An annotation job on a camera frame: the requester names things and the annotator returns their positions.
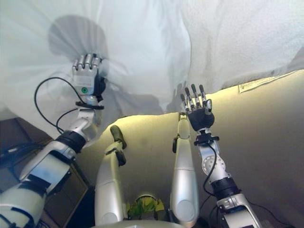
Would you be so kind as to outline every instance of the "white fabric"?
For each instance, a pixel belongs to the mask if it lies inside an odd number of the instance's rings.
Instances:
[[[304,68],[303,0],[182,1],[188,83],[207,93]]]
[[[70,81],[72,62],[80,55],[104,58],[100,131],[124,115],[162,114],[190,66],[189,35],[174,0],[3,1],[0,48],[3,102],[54,138],[55,127],[35,109],[34,91],[51,76]],[[72,89],[59,80],[38,92],[38,105],[53,123],[75,108],[75,101]],[[59,126],[68,127],[75,115]]]
[[[2,102],[52,137],[55,128],[34,107],[35,88],[51,76],[70,80],[72,61],[88,52],[104,58],[107,89],[100,131],[120,116],[180,111],[186,82],[213,93],[304,68],[301,0],[1,4]],[[47,83],[38,93],[39,107],[53,123],[75,101],[61,81]],[[60,126],[65,129],[75,114]]]

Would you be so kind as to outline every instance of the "black cable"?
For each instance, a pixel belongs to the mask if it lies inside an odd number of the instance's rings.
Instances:
[[[63,130],[58,126],[59,121],[61,120],[61,118],[64,117],[66,114],[69,114],[69,113],[71,113],[71,112],[73,112],[73,111],[75,111],[75,110],[77,110],[77,108],[74,108],[74,109],[72,109],[72,110],[70,110],[70,111],[67,111],[66,113],[63,113],[63,114],[57,119],[57,121],[56,121],[56,129],[57,129],[57,131],[58,131],[59,133],[63,133]]]
[[[209,195],[204,202],[201,204],[201,206],[199,207],[199,211],[203,208],[204,204],[210,199],[211,195]]]
[[[215,206],[212,208],[211,212],[209,213],[209,216],[208,216],[208,226],[209,226],[209,228],[212,228],[212,225],[211,225],[211,217],[212,217],[213,211],[214,211],[217,207],[218,207],[218,206],[215,205]]]
[[[248,201],[250,204],[254,205],[254,206],[257,206],[257,207],[260,207],[260,208],[266,210],[266,211],[267,211],[267,212],[268,212],[268,213],[269,213],[277,222],[279,222],[279,223],[281,223],[281,224],[283,224],[283,225],[286,225],[286,226],[294,227],[294,226],[291,225],[291,224],[284,223],[284,222],[280,221],[280,220],[274,215],[274,213],[272,213],[271,210],[267,209],[266,207],[261,206],[261,205],[258,205],[258,204],[255,204],[255,203],[252,203],[252,202],[250,202],[248,199],[247,199],[247,201]]]
[[[206,189],[206,183],[207,183],[207,181],[209,180],[209,178],[210,178],[210,176],[211,176],[211,174],[212,174],[212,172],[213,172],[213,170],[214,170],[214,167],[215,167],[215,165],[216,165],[216,163],[217,163],[217,158],[218,158],[218,156],[217,156],[217,153],[216,153],[215,149],[214,149],[209,143],[206,143],[206,144],[207,144],[207,145],[213,150],[213,152],[214,152],[214,162],[213,162],[213,165],[212,165],[212,168],[211,168],[209,174],[207,175],[207,177],[206,177],[206,179],[205,179],[205,181],[204,181],[203,188],[204,188],[204,191],[205,191],[206,193],[208,193],[208,194],[211,195],[211,196],[215,196],[213,193],[209,192],[209,191]]]
[[[36,90],[35,90],[35,93],[34,93],[34,103],[35,103],[35,107],[36,107],[37,111],[39,112],[39,114],[42,116],[42,118],[43,118],[45,121],[47,121],[50,125],[56,127],[57,129],[63,131],[60,127],[58,127],[58,126],[56,126],[55,124],[53,124],[52,122],[50,122],[50,121],[42,114],[42,112],[40,111],[40,109],[39,109],[39,107],[38,107],[38,104],[37,104],[37,92],[38,92],[40,86],[42,86],[42,84],[44,84],[45,82],[47,82],[47,81],[49,81],[49,80],[52,80],[52,79],[59,79],[59,80],[62,80],[62,81],[64,81],[64,82],[68,83],[68,84],[72,87],[72,89],[74,90],[74,92],[76,93],[76,95],[77,95],[77,97],[79,98],[79,100],[80,100],[83,104],[85,104],[85,102],[81,99],[80,95],[77,93],[76,89],[72,86],[72,84],[69,83],[68,81],[66,81],[66,80],[63,79],[63,78],[60,78],[60,77],[49,77],[49,78],[47,78],[47,79],[45,79],[45,80],[43,80],[42,82],[39,83],[39,85],[36,87]]]

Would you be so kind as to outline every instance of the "robot finger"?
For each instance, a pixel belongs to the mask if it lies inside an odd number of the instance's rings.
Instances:
[[[199,90],[200,90],[200,95],[201,95],[202,101],[205,101],[206,100],[206,96],[205,96],[203,85],[200,85]]]
[[[205,102],[205,114],[211,114],[212,112],[212,100],[208,99]]]
[[[184,94],[181,94],[180,98],[181,98],[182,104],[184,105],[184,108],[185,108],[186,112],[189,112],[190,109],[188,107],[188,103],[187,103],[187,101],[185,99]]]
[[[91,63],[93,59],[93,54],[87,54],[85,57],[85,68],[92,68]]]
[[[195,100],[196,108],[200,108],[200,107],[201,107],[201,104],[200,104],[200,100],[199,100],[198,93],[196,92],[195,85],[192,84],[192,85],[191,85],[191,88],[192,88],[192,91],[193,91],[193,94],[194,94],[194,100]]]
[[[101,59],[94,57],[93,60],[92,60],[92,68],[96,67],[98,69],[100,63],[101,63]]]
[[[78,69],[85,68],[84,63],[85,63],[85,56],[80,56],[77,68]]]
[[[185,92],[186,92],[186,95],[187,95],[187,100],[188,100],[188,102],[190,104],[190,107],[191,107],[191,111],[193,111],[195,109],[195,105],[192,101],[192,97],[190,95],[190,91],[189,91],[188,87],[185,88]]]
[[[72,70],[73,70],[73,71],[77,71],[77,70],[78,70],[77,65],[78,65],[78,59],[76,59],[76,60],[74,61],[74,63],[73,63],[73,66],[72,66]]]

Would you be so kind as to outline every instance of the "green circle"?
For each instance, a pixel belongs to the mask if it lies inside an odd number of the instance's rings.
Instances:
[[[87,88],[82,87],[81,92],[83,92],[84,94],[86,94],[87,93]]]

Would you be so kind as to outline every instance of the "label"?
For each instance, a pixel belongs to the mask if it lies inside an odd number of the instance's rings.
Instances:
[[[82,86],[82,87],[93,87],[94,86],[94,78],[89,76],[74,76],[75,86]]]

